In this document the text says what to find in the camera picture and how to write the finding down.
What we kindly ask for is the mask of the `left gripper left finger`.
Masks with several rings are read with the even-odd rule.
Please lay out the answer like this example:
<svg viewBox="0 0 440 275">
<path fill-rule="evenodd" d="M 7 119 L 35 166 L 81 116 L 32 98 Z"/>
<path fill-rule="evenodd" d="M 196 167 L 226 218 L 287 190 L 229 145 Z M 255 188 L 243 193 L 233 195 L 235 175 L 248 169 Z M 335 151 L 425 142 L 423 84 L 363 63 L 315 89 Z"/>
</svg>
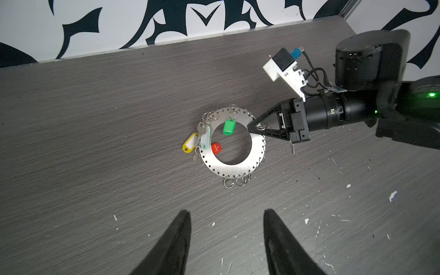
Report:
<svg viewBox="0 0 440 275">
<path fill-rule="evenodd" d="M 191 241 L 191 216 L 178 213 L 133 275 L 183 275 Z"/>
</svg>

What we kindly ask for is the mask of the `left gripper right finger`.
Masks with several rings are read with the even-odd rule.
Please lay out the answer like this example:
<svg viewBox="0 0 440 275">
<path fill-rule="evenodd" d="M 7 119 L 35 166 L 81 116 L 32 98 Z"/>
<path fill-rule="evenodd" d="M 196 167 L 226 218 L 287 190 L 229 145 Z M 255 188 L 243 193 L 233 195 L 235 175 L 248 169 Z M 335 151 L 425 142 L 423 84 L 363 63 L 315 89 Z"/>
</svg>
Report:
<svg viewBox="0 0 440 275">
<path fill-rule="evenodd" d="M 264 243 L 271 275 L 323 275 L 273 209 L 264 211 Z"/>
</svg>

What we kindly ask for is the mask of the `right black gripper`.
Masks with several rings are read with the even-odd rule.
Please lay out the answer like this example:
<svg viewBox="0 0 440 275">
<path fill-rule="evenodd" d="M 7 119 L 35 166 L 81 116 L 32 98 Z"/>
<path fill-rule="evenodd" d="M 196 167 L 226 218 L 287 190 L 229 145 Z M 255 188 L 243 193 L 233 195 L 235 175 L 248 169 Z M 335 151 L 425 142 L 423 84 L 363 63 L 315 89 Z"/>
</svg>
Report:
<svg viewBox="0 0 440 275">
<path fill-rule="evenodd" d="M 279 129 L 269 127 L 269 119 L 275 118 Z M 287 140 L 292 144 L 310 141 L 309 127 L 302 98 L 277 103 L 248 124 L 251 134 Z"/>
</svg>

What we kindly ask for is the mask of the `green capped key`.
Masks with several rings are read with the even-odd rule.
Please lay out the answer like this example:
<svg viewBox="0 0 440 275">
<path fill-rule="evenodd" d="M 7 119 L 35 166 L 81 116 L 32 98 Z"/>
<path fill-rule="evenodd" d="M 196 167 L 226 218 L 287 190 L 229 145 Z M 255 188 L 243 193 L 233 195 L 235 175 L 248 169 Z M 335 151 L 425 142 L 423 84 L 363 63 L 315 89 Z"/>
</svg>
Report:
<svg viewBox="0 0 440 275">
<path fill-rule="evenodd" d="M 234 134 L 236 128 L 236 121 L 232 119 L 227 119 L 223 126 L 223 134 L 230 136 Z"/>
</svg>

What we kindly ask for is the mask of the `red capped key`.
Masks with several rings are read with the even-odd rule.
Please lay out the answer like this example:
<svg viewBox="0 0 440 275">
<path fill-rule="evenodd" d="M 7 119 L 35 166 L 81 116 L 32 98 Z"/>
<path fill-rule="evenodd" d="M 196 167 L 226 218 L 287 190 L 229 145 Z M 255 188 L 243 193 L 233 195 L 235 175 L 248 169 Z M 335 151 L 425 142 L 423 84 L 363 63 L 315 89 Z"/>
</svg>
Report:
<svg viewBox="0 0 440 275">
<path fill-rule="evenodd" d="M 214 155 L 216 155 L 222 151 L 222 146 L 219 143 L 213 143 L 211 148 L 212 148 L 212 152 Z"/>
</svg>

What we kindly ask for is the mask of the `yellow capped key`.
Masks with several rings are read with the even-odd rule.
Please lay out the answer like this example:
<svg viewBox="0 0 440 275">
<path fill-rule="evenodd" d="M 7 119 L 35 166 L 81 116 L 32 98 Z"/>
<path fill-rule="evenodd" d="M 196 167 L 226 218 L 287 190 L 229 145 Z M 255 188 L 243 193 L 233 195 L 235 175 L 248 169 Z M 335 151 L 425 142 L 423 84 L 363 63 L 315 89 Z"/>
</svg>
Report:
<svg viewBox="0 0 440 275">
<path fill-rule="evenodd" d="M 182 150 L 185 153 L 191 153 L 197 146 L 198 133 L 193 133 L 183 144 Z"/>
</svg>

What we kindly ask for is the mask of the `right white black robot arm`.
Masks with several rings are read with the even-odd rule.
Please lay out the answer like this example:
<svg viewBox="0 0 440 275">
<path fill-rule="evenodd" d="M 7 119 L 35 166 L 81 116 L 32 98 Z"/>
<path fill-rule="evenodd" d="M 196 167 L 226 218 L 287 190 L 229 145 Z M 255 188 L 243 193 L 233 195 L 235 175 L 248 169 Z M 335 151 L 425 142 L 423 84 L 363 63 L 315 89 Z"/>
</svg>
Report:
<svg viewBox="0 0 440 275">
<path fill-rule="evenodd" d="M 295 93 L 248 125 L 261 134 L 292 144 L 309 141 L 310 133 L 358 122 L 375 127 L 376 136 L 439 149 L 440 78 L 403 81 L 410 33 L 403 29 L 374 30 L 338 43 L 335 82 L 304 87 L 316 68 L 303 72 L 297 60 L 302 49 L 279 50 L 265 65 L 272 80 L 282 79 Z"/>
</svg>

